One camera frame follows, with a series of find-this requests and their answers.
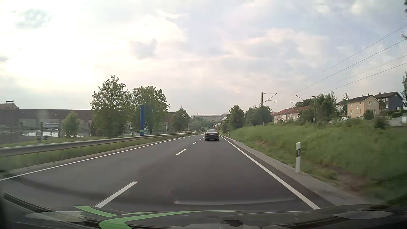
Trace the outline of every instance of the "red roof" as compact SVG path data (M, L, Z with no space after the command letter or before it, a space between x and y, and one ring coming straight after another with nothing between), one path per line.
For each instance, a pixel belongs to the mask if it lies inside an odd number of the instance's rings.
M310 106L287 108L287 109L284 109L282 111L279 111L279 112L273 114L273 116L274 115L282 115L282 114L300 113L302 110L305 110L305 109L308 109L308 108L310 108Z
M277 113L274 113L273 116L274 116L274 115L286 114L287 112L289 112L289 111L292 110L292 109L294 109L294 108L288 108L288 109L281 110L281 111L279 111L279 112L277 112Z

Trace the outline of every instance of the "overhead power line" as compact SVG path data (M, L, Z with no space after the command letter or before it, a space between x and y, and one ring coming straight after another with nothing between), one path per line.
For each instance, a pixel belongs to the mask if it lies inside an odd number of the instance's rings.
M381 71L381 72L379 72L379 73L375 73L375 74L373 74L373 75L366 76L366 77L364 77L364 78L362 78L362 79L355 80L355 81L353 81L353 82L350 82L350 83L345 84L345 85L342 85L342 86L340 86L340 87L337 87L337 88L334 88L334 89L328 90L328 91L323 92L323 93L321 93L321 94L324 94L324 93L327 93L327 92L333 91L333 90L335 90L335 89L338 89L338 88L344 87L344 86L349 85L349 84L352 84L352 83L354 83L354 82L361 81L361 80L363 80L363 79L366 79L366 78L369 78L369 77L371 77L371 76L374 76L374 75L377 75L377 74L383 73L383 72L385 72L385 71L388 71L388 70L391 70L391 69L394 69L394 68L400 67L400 66L402 66L402 65L404 65L404 64L400 64L400 65L397 65L397 66L395 66L395 67L392 67L392 68L386 69L386 70L384 70L384 71Z
M383 65L386 65L386 64L388 64L388 63L391 63L391 62L396 61L396 60L398 60L398 59L401 59L401 58L403 58L403 57L407 57L407 55L404 55L404 56L402 56L402 57L399 57L399 58L394 59L394 60L392 60L392 61L389 61L389 62L387 62L387 63L381 64L381 65L379 65L379 66L376 66L376 67L374 67L374 68L371 68L371 69L369 69L369 70L366 70L366 71L364 71L364 72L362 72L362 73L358 73L358 74L353 75L353 76L351 76L351 77L348 77L348 78L345 78L345 79L341 79L341 80L339 80L339 81L337 81L337 82L335 82L335 83L331 83L331 84L325 85L325 86L323 86L323 87L314 89L314 91L315 91L315 90L319 90L319 89L324 88L324 87L327 87L327 86L330 86L330 85L332 85L332 84L336 84L336 83L342 82L342 81L344 81L344 80L353 78L353 77L355 77L355 76L361 75L361 74L363 74L363 73L366 73L366 72L368 72L368 71L370 71L370 70L373 70L373 69L375 69L375 68L378 68L378 67L381 67L381 66L383 66Z
M361 60L361 61L359 61L359 62L357 62L357 63L355 63L355 64L352 64L352 65L349 66L349 67L346 67L346 68L340 70L339 72L342 72L342 71L344 71L344 70L346 70L346 69L348 69L348 68L350 68L350 67L352 67L352 66L355 66L356 64L359 64L360 62L362 62L362 61L364 61L364 60L367 60L367 59L371 58L372 56L374 56L374 55L376 55L376 54L379 54L379 53L383 52L384 50L389 49L389 48L391 48L391 47L393 47L393 46L395 46L395 45L397 45L397 44L399 44L399 43L401 43L401 42L403 42L403 41L405 41L405 40L406 40L406 39L403 39L403 40L401 40L401 41L399 41L399 42L397 42L397 43L395 43L395 44L393 44L393 45L391 45L391 46L389 46L389 47L387 47L387 48L381 50L380 52L377 52L377 53L375 53L375 54L373 54L373 55L371 55L371 56L369 56L369 57L366 57L365 59L363 59L363 60ZM307 89L307 88L309 88L309 87L311 87L311 86L313 86L313 85L315 85L315 84L321 82L321 81L324 80L324 79L327 79L327 78L329 78L329 77L331 77L331 76L334 76L334 75L338 74L339 72L335 72L334 74L332 74L332 75L330 75L330 76L328 76L328 77L325 77L325 78L321 79L320 81L317 81L317 82L315 82L315 83L309 85L308 87L305 87L305 88L303 88L303 89L301 89L301 90L299 90L299 91L297 91L297 92L294 92L293 94L296 94L296 93L298 93L298 92L300 92L300 91L302 91L302 90L304 90L304 89Z
M391 34L393 34L393 33L397 32L397 31L401 30L402 28L404 28L404 27L406 27L406 26L407 26L407 24L405 24L403 27L399 28L398 30L396 30L396 31L392 32ZM381 41L381 40L385 39L386 37L390 36L391 34L389 34L389 35L387 35L387 36L383 37L382 39L380 39L380 40L376 41L375 43L373 43L373 44L371 44L371 45L367 46L366 48L364 48L364 49L360 50L359 52L357 52L357 53L353 54L352 56L349 56L348 58L346 58L346 59L342 60L341 62L339 62L339 63L337 63L337 64L335 64L335 65L333 65L332 67L329 67L329 68L325 69L325 71L327 71L327 70L329 70L329 69L331 69L331 68L333 68L333 67L337 66L338 64L340 64L340 63L344 62L345 60L347 60L347 59L349 59L349 58L353 57L354 55L356 55L356 54L358 54L358 53L362 52L363 50L365 50L365 49L367 49L367 48L369 48L369 47L371 47L371 46L375 45L377 42L379 42L379 41Z

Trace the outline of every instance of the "blue pole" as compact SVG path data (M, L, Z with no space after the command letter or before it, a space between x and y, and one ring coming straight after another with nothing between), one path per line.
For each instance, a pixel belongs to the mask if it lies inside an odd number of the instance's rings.
M140 136L144 135L144 105L140 108Z

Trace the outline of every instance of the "guardrail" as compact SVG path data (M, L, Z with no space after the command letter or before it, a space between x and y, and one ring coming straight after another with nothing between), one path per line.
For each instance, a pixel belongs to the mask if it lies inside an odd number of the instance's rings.
M93 145L102 145L102 144L110 144L111 143L119 143L119 142L129 142L138 139L149 139L149 138L157 138L157 137L165 137L165 136L188 136L193 135L196 133L184 133L184 134L156 134L156 135L145 135L145 136L135 136L135 137L123 137L123 138L114 138L114 139L98 139L98 140L88 140L88 141L71 141L71 142L62 142L62 143L49 143L49 144L38 144L38 145L24 145L24 146L13 146L13 147L4 147L0 148L0 158L7 157L7 156L16 156L16 155L23 155L23 154L32 154L32 153L40 153L46 151L54 151L54 150L65 150L71 148L80 148L86 146L93 146Z

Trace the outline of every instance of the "car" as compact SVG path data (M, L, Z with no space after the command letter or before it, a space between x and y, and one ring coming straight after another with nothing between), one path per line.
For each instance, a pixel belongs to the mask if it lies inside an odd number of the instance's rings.
M205 133L205 141L216 140L219 141L219 133L217 130L207 130Z

